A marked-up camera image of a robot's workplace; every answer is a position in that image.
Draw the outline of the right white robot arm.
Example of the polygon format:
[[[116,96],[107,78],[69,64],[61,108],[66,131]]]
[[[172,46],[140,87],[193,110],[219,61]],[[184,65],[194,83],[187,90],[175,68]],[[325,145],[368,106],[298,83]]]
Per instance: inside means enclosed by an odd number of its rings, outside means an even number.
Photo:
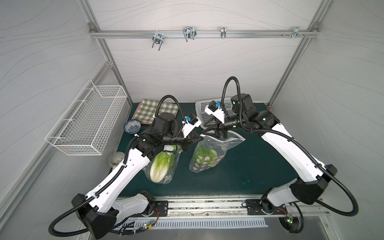
[[[287,184],[267,190],[259,203],[264,213],[270,215],[275,209],[288,203],[317,203],[337,169],[333,165],[324,165],[301,150],[276,116],[268,110],[257,111],[250,95],[233,96],[231,103],[234,112],[232,116],[225,113],[221,102],[210,101],[205,104],[205,114],[215,121],[205,132],[211,132],[215,137],[226,137],[234,129],[258,134],[279,152],[298,175]]]

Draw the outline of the chinese cabbage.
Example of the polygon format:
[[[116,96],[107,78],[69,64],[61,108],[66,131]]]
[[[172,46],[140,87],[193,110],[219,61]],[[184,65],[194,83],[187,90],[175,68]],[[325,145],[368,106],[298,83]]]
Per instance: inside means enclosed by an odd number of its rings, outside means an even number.
[[[157,184],[166,184],[172,179],[171,167],[174,165],[175,154],[161,152],[152,162],[150,179]]]
[[[182,151],[182,147],[178,145],[172,145],[170,146],[171,153],[179,153]]]
[[[219,163],[219,156],[215,150],[205,147],[197,147],[192,160],[193,169],[202,171],[215,167]]]

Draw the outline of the pink dotted zipper bag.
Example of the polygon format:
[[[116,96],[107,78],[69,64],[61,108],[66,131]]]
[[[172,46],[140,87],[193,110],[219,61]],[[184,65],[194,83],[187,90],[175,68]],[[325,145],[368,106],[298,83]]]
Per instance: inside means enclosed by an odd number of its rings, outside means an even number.
[[[194,173],[214,168],[226,156],[227,151],[243,143],[246,139],[234,131],[228,131],[227,137],[217,137],[213,130],[201,134],[189,164]]]

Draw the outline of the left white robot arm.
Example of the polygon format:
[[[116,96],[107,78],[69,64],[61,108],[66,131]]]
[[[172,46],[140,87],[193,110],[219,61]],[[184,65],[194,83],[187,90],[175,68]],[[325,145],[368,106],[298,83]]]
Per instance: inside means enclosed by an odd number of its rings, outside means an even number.
[[[148,192],[142,191],[123,202],[117,201],[118,196],[135,175],[160,154],[170,156],[178,150],[186,151],[201,141],[203,138],[194,133],[201,123],[197,116],[191,114],[183,119],[181,128],[178,128],[173,114],[156,115],[153,123],[131,140],[124,160],[94,189],[73,198],[73,209],[69,214],[75,213],[85,229],[70,235],[90,232],[95,239],[101,239],[130,216],[151,215],[155,198]]]

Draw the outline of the clear blue zipper bag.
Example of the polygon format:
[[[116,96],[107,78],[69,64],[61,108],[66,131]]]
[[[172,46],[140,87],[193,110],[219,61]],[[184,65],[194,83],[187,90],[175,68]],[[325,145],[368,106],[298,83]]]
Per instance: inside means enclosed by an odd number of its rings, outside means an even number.
[[[147,179],[156,184],[169,184],[174,177],[182,152],[181,146],[165,146],[164,151],[157,154],[143,168]]]

